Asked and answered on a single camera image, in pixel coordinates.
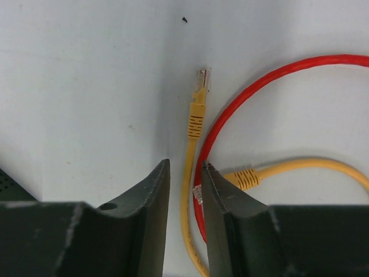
scratch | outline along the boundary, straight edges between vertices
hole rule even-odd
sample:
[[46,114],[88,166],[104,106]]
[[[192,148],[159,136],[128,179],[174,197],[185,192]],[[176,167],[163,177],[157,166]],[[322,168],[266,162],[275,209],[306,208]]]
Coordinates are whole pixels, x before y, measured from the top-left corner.
[[73,240],[73,237],[74,237],[74,229],[80,223],[82,212],[83,212],[82,205],[77,205],[74,208],[73,216],[71,217],[70,224],[69,224],[67,234],[66,234],[66,241],[65,241],[66,249],[71,245],[71,241]]
[[41,232],[41,229],[40,228],[36,228],[35,229],[35,233],[33,234],[33,239],[37,239],[37,237],[39,236],[39,233]]
[[36,201],[15,201],[15,202],[8,202],[5,204],[5,208],[14,209],[14,208],[25,208],[31,207],[36,205]]
[[298,270],[293,264],[290,264],[285,269],[285,272],[283,274],[283,277],[287,276],[306,276],[306,273],[303,271]]
[[270,210],[270,218],[272,219],[272,223],[273,223],[274,229],[278,233],[280,233],[281,232],[281,227],[279,226],[279,221],[277,219],[276,212],[273,209]]

white surface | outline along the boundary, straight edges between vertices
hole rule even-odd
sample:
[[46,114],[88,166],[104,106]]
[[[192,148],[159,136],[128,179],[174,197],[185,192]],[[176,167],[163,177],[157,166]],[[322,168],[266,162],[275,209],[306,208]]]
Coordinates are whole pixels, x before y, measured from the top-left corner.
[[[196,276],[178,219],[196,70],[212,67],[208,129],[235,93],[278,66],[369,54],[368,13],[365,0],[3,0],[0,167],[40,200],[97,206],[170,158],[164,276]],[[268,85],[226,124],[210,161],[226,169],[318,155],[369,174],[368,77],[326,66]],[[266,203],[369,203],[352,180],[314,169],[250,193]]]

ethernet cable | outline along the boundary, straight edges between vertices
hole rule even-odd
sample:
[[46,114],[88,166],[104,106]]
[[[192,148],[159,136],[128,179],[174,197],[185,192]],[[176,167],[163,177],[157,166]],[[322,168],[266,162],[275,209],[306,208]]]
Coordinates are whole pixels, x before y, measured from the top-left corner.
[[294,169],[304,169],[307,167],[320,167],[331,169],[346,174],[361,184],[369,193],[369,179],[359,170],[331,159],[296,159],[288,162],[279,163],[262,170],[248,169],[234,173],[229,173],[223,177],[241,190],[248,190],[260,184],[263,179],[273,175]]
[[187,127],[187,152],[186,161],[184,163],[182,188],[180,193],[180,225],[182,231],[183,242],[187,252],[202,276],[210,276],[206,266],[202,263],[200,257],[192,241],[190,218],[189,218],[189,198],[191,188],[191,175],[196,152],[197,141],[200,138],[202,124],[205,116],[205,99],[208,92],[210,80],[210,69],[202,68],[197,74],[197,84],[195,92],[192,95],[193,101],[190,104],[190,118]]

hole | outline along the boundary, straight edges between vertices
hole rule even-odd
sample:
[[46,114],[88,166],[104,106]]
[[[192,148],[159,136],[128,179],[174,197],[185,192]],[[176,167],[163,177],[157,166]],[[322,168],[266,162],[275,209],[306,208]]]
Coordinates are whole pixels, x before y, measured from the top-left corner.
[[105,203],[99,207],[101,211],[108,211],[110,209],[115,209],[118,205],[114,203]]

cable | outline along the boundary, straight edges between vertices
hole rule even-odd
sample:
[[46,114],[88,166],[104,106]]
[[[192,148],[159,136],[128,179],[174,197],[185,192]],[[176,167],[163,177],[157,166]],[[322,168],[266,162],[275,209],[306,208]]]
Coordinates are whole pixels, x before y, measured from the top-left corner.
[[346,174],[356,180],[369,193],[369,179],[359,170],[330,159],[298,159],[283,162],[275,166],[270,166],[262,170],[248,169],[229,173],[223,177],[241,190],[247,190],[258,186],[262,180],[273,175],[294,169],[304,169],[307,167],[321,167],[331,169]]
[[[297,72],[300,70],[313,68],[316,66],[322,65],[336,65],[336,64],[346,64],[346,65],[358,65],[369,67],[369,57],[362,55],[349,55],[349,54],[341,54],[341,55],[327,55],[320,56],[314,58],[307,58],[301,61],[297,61],[291,63],[289,65],[285,65],[279,69],[276,69],[263,77],[261,77],[256,82],[252,83],[249,87],[247,87],[244,91],[242,91],[233,101],[232,103],[225,108],[225,110],[221,113],[217,121],[214,123],[210,132],[208,133],[204,144],[202,146],[201,152],[197,159],[197,165],[195,169],[195,178],[194,178],[194,186],[199,186],[201,184],[201,166],[202,162],[208,158],[209,152],[212,149],[213,143],[215,142],[216,137],[218,136],[221,128],[227,122],[227,120],[232,116],[232,114],[254,93],[268,85],[272,81],[281,78],[285,75],[288,75],[293,72]],[[206,233],[205,233],[205,224],[204,224],[204,216],[202,214],[202,208],[199,204],[198,200],[193,196],[194,203],[194,211],[196,221],[200,230],[200,233],[206,242]]]
[[192,242],[190,218],[189,218],[189,198],[191,188],[191,174],[194,163],[197,141],[200,138],[202,124],[205,116],[205,98],[208,91],[209,69],[198,71],[196,90],[193,93],[194,101],[190,105],[190,118],[187,127],[188,145],[186,161],[184,164],[182,188],[180,192],[180,226],[184,245],[189,256],[203,277],[210,277],[208,270],[198,257],[195,246]]

